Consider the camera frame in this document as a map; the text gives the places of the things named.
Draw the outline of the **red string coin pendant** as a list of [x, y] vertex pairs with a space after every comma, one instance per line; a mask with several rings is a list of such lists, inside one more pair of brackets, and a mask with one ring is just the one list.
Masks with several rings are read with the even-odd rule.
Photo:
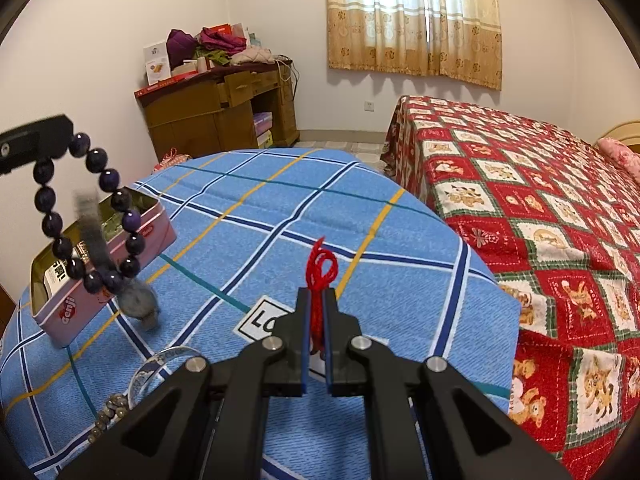
[[338, 263], [334, 253], [323, 246], [324, 237], [320, 237], [311, 248], [307, 261], [305, 278], [311, 293], [310, 303], [310, 354], [323, 352], [323, 306], [324, 292], [337, 277]]

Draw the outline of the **silver wrist watch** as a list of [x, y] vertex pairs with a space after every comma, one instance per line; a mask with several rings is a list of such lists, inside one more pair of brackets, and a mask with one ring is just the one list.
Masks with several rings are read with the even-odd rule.
[[116, 296], [119, 310], [141, 323], [144, 330], [154, 330], [160, 307], [150, 285], [137, 278], [140, 264], [136, 256], [128, 256], [118, 266], [112, 259], [101, 229], [101, 214], [96, 193], [77, 193], [75, 207], [82, 240], [86, 243], [92, 273], [84, 277], [85, 288], [96, 294], [100, 288]]

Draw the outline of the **green jade bangle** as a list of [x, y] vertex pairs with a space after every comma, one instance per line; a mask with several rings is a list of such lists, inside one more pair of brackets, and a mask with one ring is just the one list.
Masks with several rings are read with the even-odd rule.
[[102, 234], [104, 240], [110, 242], [115, 236], [120, 234], [124, 228], [122, 227], [122, 214], [114, 212], [101, 223]]

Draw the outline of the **pink floral bag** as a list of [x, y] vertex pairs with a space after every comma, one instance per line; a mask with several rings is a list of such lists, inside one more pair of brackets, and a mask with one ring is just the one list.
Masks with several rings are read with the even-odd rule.
[[176, 148], [171, 148], [167, 153], [163, 154], [162, 159], [154, 166], [153, 171], [159, 172], [164, 169], [177, 166], [191, 159], [189, 154], [179, 153]]

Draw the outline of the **clear glass bangle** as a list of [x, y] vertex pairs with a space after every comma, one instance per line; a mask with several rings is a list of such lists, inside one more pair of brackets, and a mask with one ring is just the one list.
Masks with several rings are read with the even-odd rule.
[[186, 346], [169, 347], [153, 354], [140, 365], [130, 379], [127, 389], [128, 408], [132, 410], [138, 404], [154, 377], [169, 362], [182, 358], [195, 358], [196, 356], [201, 356], [201, 353]]

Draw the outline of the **blue plaid table cloth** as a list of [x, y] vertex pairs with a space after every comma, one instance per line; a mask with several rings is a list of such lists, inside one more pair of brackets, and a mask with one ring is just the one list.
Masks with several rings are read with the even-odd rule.
[[440, 356], [509, 403], [518, 309], [471, 245], [397, 184], [341, 151], [272, 148], [191, 159], [139, 180], [141, 278], [160, 304], [145, 330], [113, 295], [32, 278], [1, 339], [1, 413], [28, 469], [52, 479], [88, 446], [107, 398], [166, 349], [218, 362], [292, 311], [314, 243], [338, 264], [338, 306], [398, 356]]

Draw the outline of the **white product box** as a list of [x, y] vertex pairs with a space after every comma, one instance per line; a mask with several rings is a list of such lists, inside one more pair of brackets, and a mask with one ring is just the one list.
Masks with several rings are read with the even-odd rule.
[[144, 47], [143, 56], [146, 79], [149, 86], [171, 77], [171, 67], [165, 41]]

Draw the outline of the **printed paper leaflet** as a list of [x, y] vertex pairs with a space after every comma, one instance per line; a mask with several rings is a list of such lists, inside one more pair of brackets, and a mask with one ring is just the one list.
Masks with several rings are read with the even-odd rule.
[[[86, 243], [83, 240], [74, 247], [72, 255], [74, 258], [81, 258], [85, 265], [88, 266], [90, 256]], [[47, 292], [47, 297], [51, 298], [54, 296], [69, 280], [70, 277], [66, 271], [66, 261], [64, 259], [55, 260], [43, 274], [42, 284]]]

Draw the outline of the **red flat box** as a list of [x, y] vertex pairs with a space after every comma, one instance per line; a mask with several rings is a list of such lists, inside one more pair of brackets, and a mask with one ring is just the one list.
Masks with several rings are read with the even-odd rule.
[[148, 86], [137, 90], [136, 92], [134, 92], [134, 97], [136, 99], [140, 99], [142, 96], [146, 96], [147, 94], [163, 88], [172, 87], [175, 84], [178, 84], [178, 82], [189, 80], [195, 76], [198, 76], [198, 72], [196, 70], [189, 73], [179, 74], [177, 76], [171, 76], [167, 79], [154, 82], [154, 84], [149, 84]]

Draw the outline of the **pink metal tin box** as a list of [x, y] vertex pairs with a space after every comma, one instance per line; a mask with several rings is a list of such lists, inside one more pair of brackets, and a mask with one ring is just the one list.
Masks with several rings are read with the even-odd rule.
[[137, 232], [122, 227], [109, 198], [78, 193], [76, 221], [32, 262], [32, 317], [57, 347], [70, 344], [111, 300], [146, 330], [157, 324], [158, 300], [139, 273], [176, 233], [157, 198], [124, 188], [119, 201], [140, 220]]

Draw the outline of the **brown wooden desk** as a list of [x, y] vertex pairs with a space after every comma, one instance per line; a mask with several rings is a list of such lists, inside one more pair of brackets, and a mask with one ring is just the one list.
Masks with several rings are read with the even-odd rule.
[[294, 64], [216, 67], [137, 99], [158, 159], [171, 148], [193, 158], [257, 148], [253, 116], [271, 112], [278, 148], [299, 139], [294, 108]]

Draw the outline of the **purple storage box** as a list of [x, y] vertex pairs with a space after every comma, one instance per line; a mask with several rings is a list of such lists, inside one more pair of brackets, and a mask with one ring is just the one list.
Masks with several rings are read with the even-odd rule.
[[253, 116], [256, 136], [261, 136], [270, 130], [273, 125], [273, 114], [271, 112], [259, 112]]

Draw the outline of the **red patterned bed cover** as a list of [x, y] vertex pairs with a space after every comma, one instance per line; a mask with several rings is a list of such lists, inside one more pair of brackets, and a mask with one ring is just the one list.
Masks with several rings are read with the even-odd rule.
[[576, 479], [639, 405], [639, 188], [548, 122], [404, 96], [382, 154], [521, 305], [510, 419]]

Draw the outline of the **pink pillow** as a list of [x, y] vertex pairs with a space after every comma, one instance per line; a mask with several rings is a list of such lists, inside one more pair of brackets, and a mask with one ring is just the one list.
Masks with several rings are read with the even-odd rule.
[[617, 167], [625, 170], [634, 179], [634, 182], [640, 184], [640, 157], [638, 153], [609, 136], [597, 140], [597, 148]]

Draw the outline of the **wooden bed headboard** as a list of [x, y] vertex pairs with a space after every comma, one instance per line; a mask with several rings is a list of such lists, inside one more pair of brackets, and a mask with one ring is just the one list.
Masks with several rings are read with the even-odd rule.
[[603, 133], [601, 139], [611, 138], [626, 145], [631, 151], [640, 153], [640, 120], [632, 120], [631, 122], [623, 122], [608, 132]]

